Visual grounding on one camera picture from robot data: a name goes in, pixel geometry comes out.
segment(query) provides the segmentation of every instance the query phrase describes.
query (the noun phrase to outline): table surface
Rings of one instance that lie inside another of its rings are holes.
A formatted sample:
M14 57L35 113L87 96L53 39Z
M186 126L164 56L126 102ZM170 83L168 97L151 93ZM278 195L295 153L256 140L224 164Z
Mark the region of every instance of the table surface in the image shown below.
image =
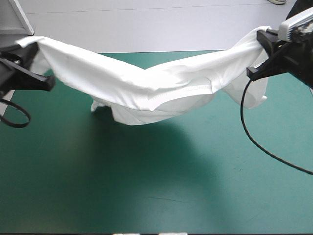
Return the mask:
M201 53L106 55L148 68ZM313 169L310 90L283 74L267 96L245 112L252 135ZM13 101L32 122L0 123L2 233L313 232L313 177L256 148L223 92L142 126L115 122L108 108L90 113L92 99L61 82L50 93L16 91Z

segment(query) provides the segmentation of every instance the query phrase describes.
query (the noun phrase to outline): black cable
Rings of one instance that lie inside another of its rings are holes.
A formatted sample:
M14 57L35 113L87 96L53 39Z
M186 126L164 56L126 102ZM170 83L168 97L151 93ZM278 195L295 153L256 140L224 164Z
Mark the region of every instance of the black cable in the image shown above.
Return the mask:
M22 114L24 114L28 119L28 121L25 123L13 123L13 122L9 121L8 119L6 119L0 115L0 121L2 121L3 123L5 123L8 126L11 126L14 128L23 128L23 127L26 127L30 123L30 120L31 120L30 114L25 109L23 109L21 106L13 103L12 101L1 99L1 98L0 98L0 103L14 107L18 111L20 111Z
M276 155L270 153L270 152L267 151L265 148L263 148L256 140L254 140L254 138L250 135L250 133L249 133L247 127L246 127L245 119L244 119L244 101L245 101L246 92L247 92L248 87L250 86L251 82L252 82L252 80L250 80L250 81L247 83L247 85L246 85L246 87L245 87L245 89L244 89L243 97L242 97L242 99L241 99L241 104L240 104L240 118L241 118L241 123L243 124L243 127L244 127L244 130L245 130L246 135L249 137L249 139L250 139L259 149L261 149L263 152L265 152L266 154L268 154L268 155L271 156L272 158L274 158L274 159L280 161L281 163L284 163L284 164L286 164L286 165L288 165L288 166L290 166L290 167L292 167L292 168L295 168L295 169L297 169L297 170L300 170L300 171L302 171L302 172L304 172L304 173L313 175L313 172L312 172L312 171L309 171L309 170L306 170L306 169L304 169L304 168L301 168L301 167L299 167L299 166L297 166L297 165L294 165L294 164L292 164L292 163L290 163L290 162L287 162L287 161L285 161L284 159L281 159L281 158L277 157Z

